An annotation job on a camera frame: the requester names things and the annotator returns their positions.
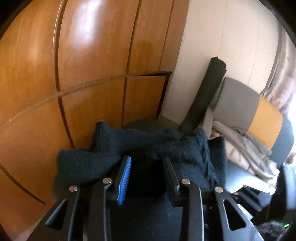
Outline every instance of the wooden cabinet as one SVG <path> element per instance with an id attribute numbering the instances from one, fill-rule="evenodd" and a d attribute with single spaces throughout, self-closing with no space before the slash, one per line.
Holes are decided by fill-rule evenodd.
<path id="1" fill-rule="evenodd" d="M 126 74 L 139 0 L 68 0 L 59 39 L 61 89 Z"/>
<path id="2" fill-rule="evenodd" d="M 2 126 L 0 136 L 0 163 L 29 192 L 52 204 L 57 154 L 60 149 L 71 148 L 58 101 Z"/>
<path id="3" fill-rule="evenodd" d="M 159 69 L 173 0 L 142 0 L 135 23 L 129 74 Z"/>
<path id="4" fill-rule="evenodd" d="M 174 71 L 183 37 L 189 0 L 174 0 L 159 71 Z"/>
<path id="5" fill-rule="evenodd" d="M 53 39 L 61 0 L 33 0 L 0 40 L 0 122 L 55 93 Z"/>
<path id="6" fill-rule="evenodd" d="M 12 241 L 21 234 L 21 241 L 26 240 L 30 227 L 34 227 L 49 208 L 21 190 L 1 170 L 0 184 L 0 224 Z"/>
<path id="7" fill-rule="evenodd" d="M 75 148 L 89 148 L 96 122 L 121 128 L 124 78 L 111 80 L 63 97 L 65 115 Z"/>
<path id="8" fill-rule="evenodd" d="M 165 77 L 151 74 L 174 70 L 188 2 L 32 0 L 12 21 L 0 39 L 0 223 L 12 239 L 53 203 L 59 150 L 88 148 L 99 120 L 155 118 Z"/>
<path id="9" fill-rule="evenodd" d="M 127 79 L 123 124 L 141 118 L 155 118 L 164 76 L 139 76 Z"/>

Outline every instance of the silver bolt head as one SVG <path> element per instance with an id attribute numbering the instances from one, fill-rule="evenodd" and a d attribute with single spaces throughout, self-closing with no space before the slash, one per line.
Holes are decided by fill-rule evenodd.
<path id="1" fill-rule="evenodd" d="M 215 187 L 215 191 L 218 193 L 223 192 L 223 188 L 222 187 Z"/>
<path id="2" fill-rule="evenodd" d="M 182 179 L 181 182 L 182 182 L 184 185 L 189 185 L 189 184 L 190 184 L 190 180 L 189 180 L 189 179 L 186 179 L 186 178 Z"/>
<path id="3" fill-rule="evenodd" d="M 78 187 L 75 185 L 69 187 L 70 192 L 76 192 L 77 190 L 78 190 Z"/>
<path id="4" fill-rule="evenodd" d="M 109 183 L 111 183 L 111 182 L 112 182 L 112 179 L 109 178 L 109 177 L 106 177 L 106 178 L 103 179 L 103 183 L 104 183 L 104 184 L 109 184 Z"/>

